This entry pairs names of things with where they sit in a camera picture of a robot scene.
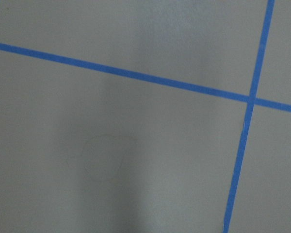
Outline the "blue tape grid lines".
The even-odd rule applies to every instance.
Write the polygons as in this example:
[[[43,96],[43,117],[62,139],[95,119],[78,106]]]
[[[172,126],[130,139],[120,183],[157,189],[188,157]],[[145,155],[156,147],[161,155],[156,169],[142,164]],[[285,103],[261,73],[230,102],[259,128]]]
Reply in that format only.
[[[257,98],[260,75],[261,75],[264,55],[265,55],[265,51],[267,47],[267,41],[268,41],[269,30],[270,30],[271,22],[272,22],[274,6],[275,6],[275,1],[269,0],[267,2],[264,21],[263,21],[263,27],[261,31],[260,40],[259,40],[259,49],[257,52],[257,58],[255,62],[255,68],[253,72],[249,95],[242,95],[239,93],[210,88],[210,87],[206,87],[202,85],[176,81],[173,79],[163,78],[159,76],[140,73],[140,72],[131,71],[127,69],[121,69],[117,67],[111,67],[111,66],[97,64],[97,63],[79,60],[75,58],[69,58],[69,57],[60,56],[57,54],[17,47],[17,46],[13,46],[9,44],[4,44],[4,43],[0,43],[0,50],[10,52],[10,53],[16,53],[20,55],[25,55],[29,57],[34,57],[34,58],[38,58],[42,60],[62,63],[69,66],[81,67],[81,68],[109,73],[109,74],[113,74],[113,75],[121,76],[125,78],[131,78],[131,79],[145,81],[149,83],[156,83],[156,84],[160,84],[164,86],[169,86],[173,88],[188,90],[188,91],[192,91],[196,93],[201,93],[201,94],[206,94],[210,96],[216,96],[216,97],[220,97],[224,99],[230,99],[230,100],[246,103],[246,111],[245,111],[244,120],[243,120],[243,127],[242,127],[242,132],[241,132],[241,136],[239,140],[239,146],[237,150],[237,156],[236,156],[235,165],[233,169],[233,175],[231,179],[231,185],[229,189],[228,199],[226,203],[226,210],[225,210],[225,215],[224,215],[224,220],[223,220],[222,231],[224,233],[227,233],[230,231],[233,208],[234,208],[234,203],[235,203],[235,199],[237,195],[238,184],[239,184],[242,166],[243,166],[243,158],[245,155],[245,149],[247,145],[248,135],[250,131],[250,126],[251,126],[252,116],[253,116],[255,106],[259,105],[259,106],[291,113],[291,105],[289,104]]]

